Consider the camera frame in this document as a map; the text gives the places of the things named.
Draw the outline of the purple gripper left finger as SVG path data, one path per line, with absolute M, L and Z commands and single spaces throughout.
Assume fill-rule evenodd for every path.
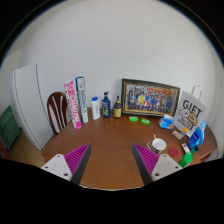
M 90 155 L 91 144 L 87 143 L 66 155 L 56 154 L 42 169 L 79 185 Z

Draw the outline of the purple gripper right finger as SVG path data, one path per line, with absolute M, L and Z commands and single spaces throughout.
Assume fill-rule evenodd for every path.
M 145 185 L 182 169 L 169 155 L 159 155 L 136 143 L 133 144 L 132 154 Z

